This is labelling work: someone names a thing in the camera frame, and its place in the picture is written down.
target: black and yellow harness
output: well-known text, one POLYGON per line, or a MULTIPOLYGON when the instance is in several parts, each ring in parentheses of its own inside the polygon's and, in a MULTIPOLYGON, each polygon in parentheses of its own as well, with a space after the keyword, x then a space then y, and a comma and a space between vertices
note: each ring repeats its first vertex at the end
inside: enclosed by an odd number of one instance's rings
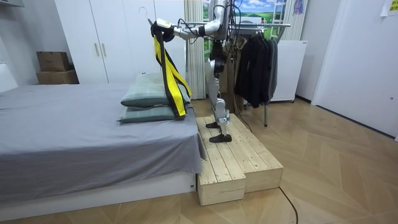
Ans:
POLYGON ((154 22, 154 24, 152 24, 150 27, 150 31, 155 42, 156 60, 162 67, 164 87, 167 99, 170 103, 175 117, 182 118, 186 115, 187 112, 185 109, 180 88, 177 84, 182 84, 185 87, 189 97, 191 97, 192 93, 185 80, 179 74, 177 68, 173 63, 173 60, 170 58, 169 53, 167 53, 164 47, 164 41, 168 42, 174 38, 174 36, 172 35, 172 30, 159 27, 156 22, 154 22))

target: humanoid robot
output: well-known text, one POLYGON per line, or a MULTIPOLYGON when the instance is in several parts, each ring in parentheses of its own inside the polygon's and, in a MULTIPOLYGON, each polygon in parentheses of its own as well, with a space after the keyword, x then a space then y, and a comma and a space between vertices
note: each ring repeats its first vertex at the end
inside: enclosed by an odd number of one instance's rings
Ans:
POLYGON ((211 0, 209 5, 209 22, 202 26, 189 27, 184 23, 183 26, 176 26, 162 19, 157 19, 152 26, 163 32, 165 41, 170 41, 174 36, 184 40, 207 37, 213 40, 213 48, 210 55, 211 72, 207 77, 208 96, 213 108, 215 122, 207 124, 207 128, 219 128, 221 134, 210 138, 210 142, 231 142, 232 137, 226 132, 226 125, 230 123, 229 111, 226 109, 225 100, 220 93, 220 73, 224 70, 226 58, 223 54, 223 41, 227 38, 229 28, 229 12, 234 7, 231 0, 211 0))

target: curtain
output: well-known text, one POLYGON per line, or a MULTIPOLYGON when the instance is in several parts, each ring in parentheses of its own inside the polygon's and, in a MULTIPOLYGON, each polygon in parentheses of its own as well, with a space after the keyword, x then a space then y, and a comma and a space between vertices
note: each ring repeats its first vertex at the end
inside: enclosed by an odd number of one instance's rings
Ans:
POLYGON ((300 40, 308 0, 286 0, 284 24, 291 24, 285 29, 282 40, 300 40))
MULTIPOLYGON (((184 0, 185 21, 203 22, 203 1, 184 0)), ((195 43, 190 44, 195 39, 186 41, 186 61, 187 61, 187 83, 192 91, 192 99, 206 98, 206 77, 205 77, 205 50, 203 38, 198 38, 195 43)))

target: gray bed sheet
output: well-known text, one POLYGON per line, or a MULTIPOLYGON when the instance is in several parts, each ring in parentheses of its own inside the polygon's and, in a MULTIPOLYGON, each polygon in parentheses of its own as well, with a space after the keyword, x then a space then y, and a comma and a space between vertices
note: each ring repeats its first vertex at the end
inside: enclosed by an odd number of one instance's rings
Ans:
POLYGON ((184 120, 120 124, 127 84, 22 86, 0 93, 0 203, 201 172, 184 120))

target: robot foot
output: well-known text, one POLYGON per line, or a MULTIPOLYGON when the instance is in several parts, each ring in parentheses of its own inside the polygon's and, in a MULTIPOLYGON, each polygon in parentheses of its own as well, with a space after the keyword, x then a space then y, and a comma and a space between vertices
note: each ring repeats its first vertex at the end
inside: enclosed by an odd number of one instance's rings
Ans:
POLYGON ((231 142, 232 141, 232 137, 229 134, 227 134, 227 135, 219 134, 217 136, 211 137, 209 139, 209 141, 213 142, 213 143, 231 142))
POLYGON ((206 124, 206 128, 219 128, 219 126, 218 126, 217 122, 215 121, 213 123, 206 124))

